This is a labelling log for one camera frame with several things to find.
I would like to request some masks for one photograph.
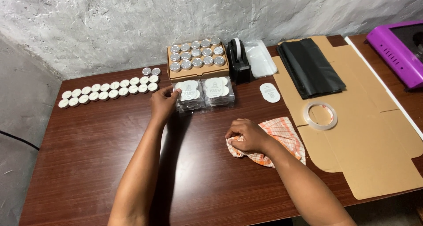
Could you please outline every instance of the tape roll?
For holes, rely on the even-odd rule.
[[[322,108],[324,108],[325,110],[328,111],[328,113],[330,114],[330,123],[328,125],[320,125],[320,124],[316,124],[315,122],[313,122],[310,118],[310,108],[313,106],[320,106]],[[330,106],[329,104],[326,104],[324,102],[321,101],[313,101],[308,103],[304,110],[303,110],[303,116],[304,116],[304,120],[314,129],[317,130],[329,130],[333,127],[335,127],[336,123],[338,122],[338,116],[336,115],[335,110],[332,108],[332,106]]]
[[[236,60],[241,59],[241,43],[239,42],[239,38],[234,38],[236,43]]]

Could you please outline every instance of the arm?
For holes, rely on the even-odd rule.
[[[243,142],[229,144],[241,151],[259,151],[268,156],[298,212],[311,226],[355,226],[355,222],[331,190],[308,167],[294,158],[276,139],[247,119],[232,122],[226,138],[241,134]]]
[[[148,212],[156,188],[161,135],[175,110],[179,92],[172,86],[152,94],[151,119],[118,186],[108,226],[148,225]]]

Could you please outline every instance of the black cable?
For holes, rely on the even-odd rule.
[[[37,151],[39,151],[39,150],[40,150],[40,148],[39,148],[39,147],[37,147],[37,146],[35,146],[34,144],[32,144],[32,143],[30,143],[30,142],[26,141],[25,139],[22,139],[22,138],[20,138],[20,137],[13,136],[13,135],[11,135],[10,133],[3,132],[3,131],[1,131],[1,130],[0,130],[0,133],[1,133],[1,134],[3,134],[3,135],[5,135],[5,136],[8,136],[8,137],[14,138],[14,139],[16,139],[16,140],[19,140],[19,141],[21,141],[21,142],[23,142],[23,143],[26,143],[26,144],[28,144],[29,146],[31,146],[31,147],[33,147],[33,148],[37,149]]]

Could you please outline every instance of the purple plastic device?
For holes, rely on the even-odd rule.
[[[423,87],[423,20],[378,26],[367,40],[408,88]]]

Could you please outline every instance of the black tape dispenser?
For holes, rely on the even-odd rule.
[[[248,64],[242,41],[237,37],[228,43],[226,55],[229,63],[230,78],[235,84],[250,83],[254,79]]]

